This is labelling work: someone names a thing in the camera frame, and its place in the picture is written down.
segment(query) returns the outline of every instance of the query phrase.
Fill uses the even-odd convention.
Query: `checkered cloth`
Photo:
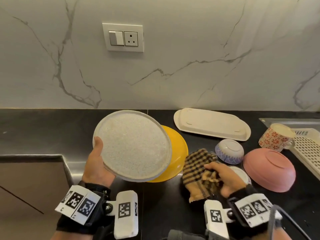
[[[186,157],[182,181],[190,192],[189,202],[206,199],[219,189],[216,171],[206,170],[204,165],[218,160],[215,153],[200,149]]]

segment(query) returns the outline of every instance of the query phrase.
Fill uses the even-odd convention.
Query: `mug handle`
[[[284,149],[292,149],[294,148],[294,146],[296,145],[296,143],[294,142],[294,138],[292,138],[290,141],[288,141],[287,145],[284,147]]]

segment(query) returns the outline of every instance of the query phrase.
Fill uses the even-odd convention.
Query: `blue and white patterned bowl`
[[[232,165],[241,163],[245,154],[242,145],[231,139],[220,141],[216,145],[215,151],[222,161]]]

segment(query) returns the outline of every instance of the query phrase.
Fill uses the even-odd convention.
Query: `qr code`
[[[138,216],[138,203],[134,202],[134,215]]]
[[[269,208],[269,210],[271,209],[271,207],[272,207],[272,204],[268,201],[268,200],[266,200],[266,199],[262,199],[262,201],[264,202],[264,204]]]
[[[89,216],[92,210],[94,209],[95,205],[96,205],[95,202],[88,199],[84,199],[84,201],[82,202],[81,206],[77,211],[85,216]]]
[[[240,211],[246,219],[250,219],[257,215],[249,204],[240,207]]]
[[[119,218],[130,216],[130,202],[119,204]]]
[[[72,209],[76,209],[76,207],[79,205],[83,197],[84,197],[83,195],[77,192],[74,192],[73,195],[70,197],[70,199],[66,202],[66,206],[69,206]]]
[[[64,202],[67,200],[67,198],[70,196],[70,194],[72,194],[72,192],[73,192],[73,191],[69,191],[69,192],[66,194],[66,196],[63,198],[63,200],[61,201],[61,203],[64,203]]]
[[[268,211],[264,205],[262,204],[262,202],[260,200],[256,200],[254,202],[251,203],[254,207],[254,209],[257,211],[258,214],[262,214],[266,211]]]
[[[212,222],[222,222],[221,212],[219,210],[210,210]]]

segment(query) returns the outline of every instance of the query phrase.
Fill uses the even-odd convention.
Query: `pink bowl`
[[[296,171],[291,161],[268,148],[248,152],[244,156],[243,167],[256,183],[274,192],[288,191],[296,179]]]

